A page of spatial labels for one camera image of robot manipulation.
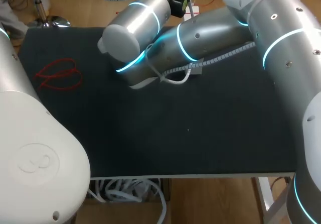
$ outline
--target black mat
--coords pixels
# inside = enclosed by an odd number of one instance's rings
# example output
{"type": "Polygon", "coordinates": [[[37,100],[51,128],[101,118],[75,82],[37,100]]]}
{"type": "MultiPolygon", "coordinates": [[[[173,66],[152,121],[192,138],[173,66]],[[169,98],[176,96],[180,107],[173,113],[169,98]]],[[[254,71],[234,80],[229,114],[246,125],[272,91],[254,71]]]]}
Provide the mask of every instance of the black mat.
{"type": "Polygon", "coordinates": [[[256,49],[181,86],[155,81],[132,90],[98,51],[102,31],[29,30],[19,53],[35,88],[44,66],[76,60],[78,89],[38,95],[84,146],[92,177],[295,170],[291,132],[256,49]]]}

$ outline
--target blue light strip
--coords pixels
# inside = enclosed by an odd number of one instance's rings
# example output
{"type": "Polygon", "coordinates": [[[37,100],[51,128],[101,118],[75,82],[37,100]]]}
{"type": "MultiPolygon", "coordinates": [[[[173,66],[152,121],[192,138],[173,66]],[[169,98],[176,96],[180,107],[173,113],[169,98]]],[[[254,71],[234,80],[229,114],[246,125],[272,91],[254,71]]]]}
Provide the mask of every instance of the blue light strip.
{"type": "Polygon", "coordinates": [[[0,32],[3,32],[9,38],[8,34],[2,28],[0,28],[0,32]]]}
{"type": "Polygon", "coordinates": [[[246,23],[243,23],[243,22],[240,22],[240,21],[238,21],[241,25],[243,25],[243,26],[245,26],[245,27],[248,27],[249,26],[249,24],[246,24],[246,23]]]}
{"type": "MultiPolygon", "coordinates": [[[[312,29],[321,32],[320,29],[317,29],[317,28],[312,28],[312,29]]],[[[292,32],[289,32],[289,33],[281,36],[279,39],[277,39],[275,42],[273,42],[272,45],[266,50],[266,52],[265,52],[265,54],[264,54],[264,56],[263,56],[263,68],[265,69],[265,60],[266,60],[267,55],[269,54],[269,52],[272,50],[272,48],[273,48],[276,44],[278,44],[280,41],[284,40],[285,38],[287,38],[287,37],[289,37],[289,36],[292,36],[292,35],[294,35],[294,34],[296,34],[296,33],[299,33],[299,32],[304,32],[304,31],[306,31],[306,30],[308,30],[308,29],[307,29],[307,28],[301,28],[301,29],[294,30],[294,31],[292,31],[292,32]]]]}
{"type": "Polygon", "coordinates": [[[126,66],[124,66],[123,68],[117,69],[116,72],[122,72],[123,70],[128,69],[129,67],[131,67],[132,65],[134,65],[135,63],[139,62],[141,59],[143,59],[145,56],[145,51],[143,51],[139,57],[137,57],[135,60],[133,60],[132,62],[128,63],[126,66]]]}
{"type": "Polygon", "coordinates": [[[184,47],[182,46],[181,39],[180,39],[180,26],[181,26],[181,24],[179,24],[178,27],[177,27],[177,40],[178,40],[178,42],[179,42],[179,45],[180,45],[180,47],[181,47],[181,50],[182,50],[182,52],[184,53],[184,55],[185,55],[188,59],[190,59],[192,62],[196,62],[197,60],[194,59],[194,58],[191,58],[191,57],[189,56],[189,54],[187,54],[187,52],[185,51],[184,47]]]}
{"type": "Polygon", "coordinates": [[[130,6],[130,5],[140,5],[140,6],[143,6],[143,7],[145,7],[146,9],[148,9],[150,13],[152,13],[152,14],[154,15],[154,17],[155,17],[155,19],[156,19],[156,21],[157,21],[157,24],[158,24],[158,32],[157,32],[157,34],[158,34],[159,31],[161,30],[161,25],[160,25],[160,23],[159,23],[158,17],[156,16],[155,12],[153,11],[153,9],[152,9],[151,7],[143,4],[143,3],[140,3],[140,2],[133,2],[133,3],[130,3],[129,6],[130,6]]]}
{"type": "Polygon", "coordinates": [[[310,219],[310,221],[311,221],[313,224],[317,224],[317,223],[312,219],[312,217],[306,212],[306,210],[304,209],[303,205],[301,204],[301,201],[300,201],[299,197],[297,196],[297,191],[296,191],[296,175],[294,176],[294,192],[295,192],[295,196],[296,196],[297,202],[298,202],[299,205],[301,206],[301,209],[303,210],[303,212],[306,214],[306,216],[310,219]]]}

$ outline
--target screw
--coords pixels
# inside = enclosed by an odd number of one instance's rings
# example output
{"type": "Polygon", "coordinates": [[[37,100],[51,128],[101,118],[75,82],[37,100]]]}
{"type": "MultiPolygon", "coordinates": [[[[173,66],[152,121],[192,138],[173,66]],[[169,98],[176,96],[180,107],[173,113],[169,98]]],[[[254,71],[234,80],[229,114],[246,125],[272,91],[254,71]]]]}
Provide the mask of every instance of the screw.
{"type": "Polygon", "coordinates": [[[13,53],[12,54],[12,57],[13,57],[13,59],[15,59],[16,61],[18,61],[18,57],[13,53]]]}
{"type": "Polygon", "coordinates": [[[317,50],[317,49],[316,49],[316,50],[313,50],[313,54],[318,56],[318,55],[321,54],[321,51],[320,51],[320,50],[317,50]]]}
{"type": "Polygon", "coordinates": [[[277,18],[277,14],[273,14],[272,16],[271,16],[271,20],[275,20],[277,18]]]}
{"type": "Polygon", "coordinates": [[[288,61],[286,64],[285,64],[286,67],[291,67],[292,66],[292,62],[288,61]]]}

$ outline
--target table leg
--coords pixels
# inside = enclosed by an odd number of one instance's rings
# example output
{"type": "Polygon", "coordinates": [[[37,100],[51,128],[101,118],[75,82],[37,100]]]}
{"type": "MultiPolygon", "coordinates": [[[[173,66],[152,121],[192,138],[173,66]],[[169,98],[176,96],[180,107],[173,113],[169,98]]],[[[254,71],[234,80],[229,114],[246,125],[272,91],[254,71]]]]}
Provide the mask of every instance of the table leg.
{"type": "Polygon", "coordinates": [[[287,215],[286,196],[288,188],[274,201],[267,177],[255,178],[264,224],[278,224],[287,215]]]}

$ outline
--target floor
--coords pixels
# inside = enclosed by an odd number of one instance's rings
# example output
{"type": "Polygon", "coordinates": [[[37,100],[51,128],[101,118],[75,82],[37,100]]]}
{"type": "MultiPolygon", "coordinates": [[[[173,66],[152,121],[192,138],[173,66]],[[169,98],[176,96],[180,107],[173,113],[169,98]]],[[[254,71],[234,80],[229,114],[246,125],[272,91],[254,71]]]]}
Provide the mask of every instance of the floor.
{"type": "MultiPolygon", "coordinates": [[[[131,0],[105,2],[103,0],[50,0],[50,13],[67,18],[74,27],[105,27],[131,0]]],[[[205,5],[211,0],[197,0],[196,5],[205,5]]],[[[302,0],[321,21],[321,0],[302,0]]],[[[215,0],[200,12],[222,7],[222,0],[215,0]]],[[[35,18],[31,2],[23,11],[16,11],[27,23],[35,18]]],[[[180,19],[172,17],[168,25],[177,25],[180,19]]],[[[276,198],[285,187],[283,180],[273,188],[276,198]]],[[[91,200],[81,207],[77,224],[103,223],[156,223],[161,212],[160,203],[107,204],[91,200]]],[[[166,223],[261,223],[258,205],[251,179],[173,179],[172,196],[168,203],[166,223]]]]}

